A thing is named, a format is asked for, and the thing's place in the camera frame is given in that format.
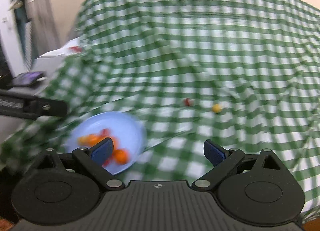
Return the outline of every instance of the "green checkered tablecloth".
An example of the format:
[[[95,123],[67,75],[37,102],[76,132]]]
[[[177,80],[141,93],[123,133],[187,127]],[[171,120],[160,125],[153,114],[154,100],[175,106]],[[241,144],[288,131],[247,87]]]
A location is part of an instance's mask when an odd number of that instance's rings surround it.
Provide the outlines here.
[[[122,180],[193,182],[212,168],[206,139],[270,148],[305,192],[304,219],[320,215],[319,10],[300,0],[86,0],[78,20],[84,52],[42,93],[67,101],[68,116],[26,122],[1,162],[25,169],[45,148],[63,152],[84,119],[118,110],[148,137]]]

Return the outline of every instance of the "orange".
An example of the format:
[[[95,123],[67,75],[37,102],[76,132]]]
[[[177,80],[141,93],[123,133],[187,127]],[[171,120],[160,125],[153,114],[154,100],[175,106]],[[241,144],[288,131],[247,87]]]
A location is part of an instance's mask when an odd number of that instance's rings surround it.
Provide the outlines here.
[[[78,139],[78,145],[79,146],[86,146],[87,145],[87,141],[88,141],[88,136],[84,135],[84,136],[80,136]]]
[[[99,143],[100,140],[100,137],[96,134],[89,134],[88,135],[88,145],[90,147],[96,145],[97,143]]]
[[[113,142],[113,150],[117,150],[119,148],[119,141],[116,137],[110,137]]]
[[[118,149],[113,151],[113,158],[118,164],[126,164],[129,162],[129,153],[126,149]]]
[[[98,142],[98,143],[100,143],[102,140],[104,140],[105,138],[107,138],[107,137],[103,137],[103,136],[101,136],[101,135],[99,135],[98,137],[99,137],[99,142]]]

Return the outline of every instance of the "blue plate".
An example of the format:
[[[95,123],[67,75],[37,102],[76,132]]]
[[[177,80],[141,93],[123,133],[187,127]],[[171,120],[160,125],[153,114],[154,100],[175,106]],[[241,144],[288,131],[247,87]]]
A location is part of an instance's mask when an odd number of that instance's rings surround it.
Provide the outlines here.
[[[129,151],[130,161],[127,164],[119,165],[112,160],[104,168],[115,175],[136,162],[143,150],[146,141],[145,128],[130,114],[121,112],[105,112],[88,118],[76,127],[66,143],[66,150],[71,153],[79,147],[77,139],[88,134],[98,134],[102,129],[108,128],[110,136],[119,140],[119,148]]]

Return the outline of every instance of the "phone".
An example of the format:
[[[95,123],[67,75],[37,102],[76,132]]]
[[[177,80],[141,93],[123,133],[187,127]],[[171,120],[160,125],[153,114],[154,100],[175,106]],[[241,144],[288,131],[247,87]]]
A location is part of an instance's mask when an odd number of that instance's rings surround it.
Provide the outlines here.
[[[31,87],[34,84],[45,79],[45,75],[42,71],[32,71],[21,73],[11,81],[12,87]]]

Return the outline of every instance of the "red object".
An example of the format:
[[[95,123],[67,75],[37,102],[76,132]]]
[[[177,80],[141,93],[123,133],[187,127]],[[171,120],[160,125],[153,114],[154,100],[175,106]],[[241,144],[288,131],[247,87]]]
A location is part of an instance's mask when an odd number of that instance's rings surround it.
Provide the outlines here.
[[[72,50],[75,53],[82,52],[82,49],[79,46],[71,46],[71,47],[69,47],[69,49]]]
[[[184,105],[185,105],[186,107],[189,107],[189,106],[192,105],[192,101],[191,101],[189,98],[186,98],[186,99],[184,100]]]
[[[101,137],[108,137],[110,136],[110,131],[108,128],[105,128],[105,129],[102,129],[101,132],[100,132],[100,136]]]
[[[103,167],[107,166],[111,162],[111,158],[106,159],[106,161],[103,163]]]

